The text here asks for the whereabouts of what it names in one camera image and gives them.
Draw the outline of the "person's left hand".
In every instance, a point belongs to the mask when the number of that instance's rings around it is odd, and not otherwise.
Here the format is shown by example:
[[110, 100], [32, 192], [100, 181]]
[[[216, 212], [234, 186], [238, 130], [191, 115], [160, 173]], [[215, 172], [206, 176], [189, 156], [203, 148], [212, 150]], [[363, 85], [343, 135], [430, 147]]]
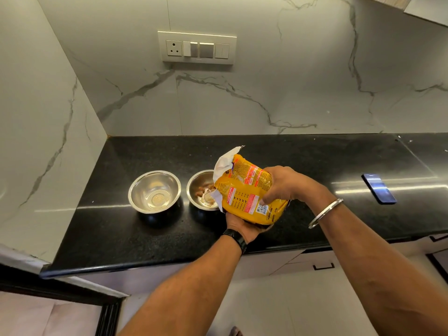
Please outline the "person's left hand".
[[270, 225], [266, 228], [258, 227], [229, 212], [226, 213], [226, 223], [227, 229], [237, 231], [242, 236], [246, 244], [253, 242], [259, 234], [269, 231], [274, 226]]

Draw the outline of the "person's right hand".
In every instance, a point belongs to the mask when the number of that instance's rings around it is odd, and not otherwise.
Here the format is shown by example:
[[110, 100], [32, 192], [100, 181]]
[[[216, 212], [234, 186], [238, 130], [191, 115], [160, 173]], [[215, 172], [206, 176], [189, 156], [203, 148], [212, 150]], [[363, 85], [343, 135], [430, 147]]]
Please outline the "person's right hand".
[[314, 214], [319, 214], [329, 204], [336, 200], [325, 186], [310, 177], [300, 174], [291, 168], [290, 176], [291, 199], [305, 203]]

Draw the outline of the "yellow snack packet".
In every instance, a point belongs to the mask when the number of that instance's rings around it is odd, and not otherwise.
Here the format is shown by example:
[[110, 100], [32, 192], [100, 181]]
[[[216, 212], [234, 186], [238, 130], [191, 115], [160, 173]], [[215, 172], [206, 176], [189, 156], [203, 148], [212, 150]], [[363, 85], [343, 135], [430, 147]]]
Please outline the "yellow snack packet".
[[268, 205], [260, 201], [272, 186], [270, 173], [242, 157], [237, 146], [223, 154], [215, 164], [211, 196], [221, 212], [229, 212], [243, 220], [268, 227], [273, 225], [289, 204], [275, 199]]

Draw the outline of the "person's right forearm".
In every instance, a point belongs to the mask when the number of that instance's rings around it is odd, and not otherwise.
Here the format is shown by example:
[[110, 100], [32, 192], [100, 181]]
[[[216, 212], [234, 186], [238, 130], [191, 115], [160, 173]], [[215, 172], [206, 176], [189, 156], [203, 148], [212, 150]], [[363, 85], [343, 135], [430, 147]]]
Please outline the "person's right forearm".
[[379, 336], [448, 336], [448, 294], [349, 208], [319, 226]]

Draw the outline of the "person's left forearm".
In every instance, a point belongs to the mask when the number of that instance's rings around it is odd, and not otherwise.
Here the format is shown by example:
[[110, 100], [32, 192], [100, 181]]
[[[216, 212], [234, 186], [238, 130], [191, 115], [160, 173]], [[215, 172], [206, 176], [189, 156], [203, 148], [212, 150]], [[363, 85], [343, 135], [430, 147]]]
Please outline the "person's left forearm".
[[161, 283], [118, 336], [205, 336], [242, 256], [223, 235], [198, 260]]

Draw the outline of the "black wrist band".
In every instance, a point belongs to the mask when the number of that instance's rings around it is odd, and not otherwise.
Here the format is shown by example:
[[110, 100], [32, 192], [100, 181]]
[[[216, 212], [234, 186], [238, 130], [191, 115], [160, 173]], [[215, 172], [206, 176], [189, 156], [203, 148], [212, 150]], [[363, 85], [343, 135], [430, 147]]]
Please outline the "black wrist band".
[[241, 249], [242, 255], [246, 252], [246, 250], [247, 250], [247, 243], [246, 243], [243, 235], [240, 234], [237, 230], [226, 229], [223, 232], [222, 236], [231, 237], [238, 244], [239, 248]]

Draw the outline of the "silver metal bangle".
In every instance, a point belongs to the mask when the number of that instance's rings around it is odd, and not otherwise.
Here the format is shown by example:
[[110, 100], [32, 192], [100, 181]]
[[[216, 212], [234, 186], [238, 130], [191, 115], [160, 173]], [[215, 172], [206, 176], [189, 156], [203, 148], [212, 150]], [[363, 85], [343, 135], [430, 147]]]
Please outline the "silver metal bangle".
[[337, 207], [339, 204], [343, 203], [344, 199], [338, 198], [331, 204], [329, 204], [325, 209], [323, 209], [319, 214], [316, 215], [316, 217], [309, 223], [308, 228], [313, 229], [317, 225], [319, 225], [320, 220], [327, 215], [329, 212], [331, 212], [335, 207]]

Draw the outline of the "snack pieces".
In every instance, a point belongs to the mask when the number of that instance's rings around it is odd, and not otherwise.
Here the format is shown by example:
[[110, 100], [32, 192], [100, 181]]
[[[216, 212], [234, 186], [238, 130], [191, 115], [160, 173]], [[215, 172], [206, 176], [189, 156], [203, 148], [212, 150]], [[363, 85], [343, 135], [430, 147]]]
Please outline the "snack pieces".
[[195, 195], [199, 198], [199, 204], [206, 208], [217, 208], [217, 203], [212, 197], [212, 193], [215, 191], [216, 187], [213, 183], [205, 184], [200, 186], [196, 191]]

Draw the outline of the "steel bowl with snacks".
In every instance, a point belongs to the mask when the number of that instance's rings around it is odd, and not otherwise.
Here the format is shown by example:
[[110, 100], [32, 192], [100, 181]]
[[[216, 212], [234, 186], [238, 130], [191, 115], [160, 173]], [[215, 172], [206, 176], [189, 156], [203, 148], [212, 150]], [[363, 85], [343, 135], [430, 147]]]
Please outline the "steel bowl with snacks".
[[215, 190], [212, 169], [199, 171], [188, 181], [186, 192], [190, 203], [204, 211], [219, 210], [218, 204], [211, 196]]

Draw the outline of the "white cabinet drawer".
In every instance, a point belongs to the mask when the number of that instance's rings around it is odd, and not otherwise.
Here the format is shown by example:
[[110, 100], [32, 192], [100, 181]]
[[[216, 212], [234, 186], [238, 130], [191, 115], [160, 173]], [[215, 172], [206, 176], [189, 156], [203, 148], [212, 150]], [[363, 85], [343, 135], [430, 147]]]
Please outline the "white cabinet drawer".
[[274, 271], [271, 276], [284, 275], [296, 273], [300, 271], [314, 271], [313, 264], [333, 262], [335, 268], [340, 267], [340, 263], [332, 250], [324, 250], [314, 252], [313, 250], [306, 250], [296, 256], [293, 260], [285, 265], [282, 265], [278, 270]]

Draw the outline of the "dark blue smartphone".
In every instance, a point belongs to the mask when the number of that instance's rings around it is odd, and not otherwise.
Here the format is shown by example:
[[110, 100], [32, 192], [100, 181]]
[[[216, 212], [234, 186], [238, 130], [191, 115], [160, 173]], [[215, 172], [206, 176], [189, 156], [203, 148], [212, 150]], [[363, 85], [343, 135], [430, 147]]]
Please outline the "dark blue smartphone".
[[394, 205], [397, 203], [396, 198], [390, 192], [388, 187], [378, 174], [364, 173], [361, 175], [363, 181], [373, 194], [374, 198], [380, 205]]

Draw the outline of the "empty steel bowl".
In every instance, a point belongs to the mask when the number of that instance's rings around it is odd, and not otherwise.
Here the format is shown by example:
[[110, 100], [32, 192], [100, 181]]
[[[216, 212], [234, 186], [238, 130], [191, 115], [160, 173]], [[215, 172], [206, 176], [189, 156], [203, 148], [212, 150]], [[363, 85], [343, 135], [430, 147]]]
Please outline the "empty steel bowl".
[[170, 209], [181, 195], [178, 177], [168, 171], [156, 170], [139, 176], [130, 186], [128, 201], [142, 214], [158, 214]]

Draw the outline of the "white wall switchboard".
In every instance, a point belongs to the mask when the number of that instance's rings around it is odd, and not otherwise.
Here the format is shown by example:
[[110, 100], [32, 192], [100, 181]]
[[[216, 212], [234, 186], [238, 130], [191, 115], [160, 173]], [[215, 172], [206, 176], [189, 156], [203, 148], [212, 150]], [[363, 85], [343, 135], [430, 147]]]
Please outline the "white wall switchboard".
[[236, 36], [167, 31], [157, 34], [163, 62], [234, 64]]

